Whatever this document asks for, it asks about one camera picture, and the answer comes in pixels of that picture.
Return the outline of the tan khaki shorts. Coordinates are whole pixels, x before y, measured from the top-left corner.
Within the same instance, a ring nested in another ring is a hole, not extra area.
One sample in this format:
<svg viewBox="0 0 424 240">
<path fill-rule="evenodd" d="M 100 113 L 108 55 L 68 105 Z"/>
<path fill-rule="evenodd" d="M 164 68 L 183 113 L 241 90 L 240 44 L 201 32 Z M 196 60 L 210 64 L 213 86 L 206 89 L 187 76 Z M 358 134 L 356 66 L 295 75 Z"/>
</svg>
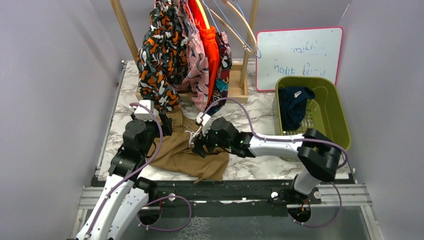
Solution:
<svg viewBox="0 0 424 240">
<path fill-rule="evenodd" d="M 204 180 L 221 181 L 229 163 L 229 154 L 221 149 L 202 158 L 189 147 L 190 132 L 198 126 L 178 108 L 167 114 L 172 119 L 172 134 L 164 136 L 157 156 L 149 164 L 162 170 L 182 173 Z"/>
</svg>

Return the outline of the colourful patterned shorts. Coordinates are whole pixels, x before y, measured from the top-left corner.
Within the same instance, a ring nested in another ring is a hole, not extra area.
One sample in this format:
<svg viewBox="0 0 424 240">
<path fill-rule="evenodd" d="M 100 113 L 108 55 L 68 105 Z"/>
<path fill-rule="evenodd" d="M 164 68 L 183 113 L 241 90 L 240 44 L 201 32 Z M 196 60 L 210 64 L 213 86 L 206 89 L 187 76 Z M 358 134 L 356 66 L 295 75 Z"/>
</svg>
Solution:
<svg viewBox="0 0 424 240">
<path fill-rule="evenodd" d="M 213 87 L 212 99 L 208 107 L 215 101 L 227 98 L 229 93 L 230 73 L 233 65 L 232 50 L 229 44 L 229 38 L 226 31 L 220 31 L 215 34 L 215 41 L 219 50 L 219 67 Z"/>
</svg>

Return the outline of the navy blue shorts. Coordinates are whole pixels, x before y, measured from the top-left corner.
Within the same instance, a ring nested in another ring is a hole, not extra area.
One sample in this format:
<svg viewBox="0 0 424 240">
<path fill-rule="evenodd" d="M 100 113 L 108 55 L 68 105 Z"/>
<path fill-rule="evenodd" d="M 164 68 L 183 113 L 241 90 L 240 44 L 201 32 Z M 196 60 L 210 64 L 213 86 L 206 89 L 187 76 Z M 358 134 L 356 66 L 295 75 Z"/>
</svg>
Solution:
<svg viewBox="0 0 424 240">
<path fill-rule="evenodd" d="M 316 95 L 308 87 L 290 86 L 277 91 L 283 131 L 296 131 L 306 116 L 307 101 Z"/>
</svg>

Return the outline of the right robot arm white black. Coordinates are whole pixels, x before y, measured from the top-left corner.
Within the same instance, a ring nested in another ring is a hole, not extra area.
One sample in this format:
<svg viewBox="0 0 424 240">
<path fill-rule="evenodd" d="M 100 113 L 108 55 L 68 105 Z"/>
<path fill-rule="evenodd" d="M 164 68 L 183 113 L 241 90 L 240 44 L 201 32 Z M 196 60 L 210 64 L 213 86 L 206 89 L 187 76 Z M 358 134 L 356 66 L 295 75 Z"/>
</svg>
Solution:
<svg viewBox="0 0 424 240">
<path fill-rule="evenodd" d="M 296 135 L 264 135 L 238 131 L 223 117 L 211 120 L 210 116 L 195 119 L 200 128 L 194 138 L 192 152 L 205 158 L 215 149 L 222 149 L 240 158 L 274 156 L 299 160 L 304 170 L 295 178 L 288 190 L 289 199 L 300 204 L 322 182 L 336 178 L 340 148 L 314 128 Z"/>
</svg>

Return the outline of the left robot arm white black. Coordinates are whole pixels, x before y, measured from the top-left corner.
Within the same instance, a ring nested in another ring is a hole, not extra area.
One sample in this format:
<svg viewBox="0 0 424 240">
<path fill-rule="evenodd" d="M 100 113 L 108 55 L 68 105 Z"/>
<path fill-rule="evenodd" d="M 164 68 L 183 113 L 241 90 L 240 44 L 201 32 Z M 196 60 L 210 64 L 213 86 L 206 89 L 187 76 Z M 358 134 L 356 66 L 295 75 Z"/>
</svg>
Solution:
<svg viewBox="0 0 424 240">
<path fill-rule="evenodd" d="M 91 215 L 76 240 L 118 240 L 145 205 L 155 203 L 158 196 L 157 183 L 139 177 L 140 167 L 145 167 L 151 147 L 157 154 L 161 148 L 155 139 L 173 133 L 173 120 L 166 114 L 160 119 L 141 119 L 133 113 L 132 120 L 125 126 L 123 143 L 110 162 L 103 190 Z"/>
</svg>

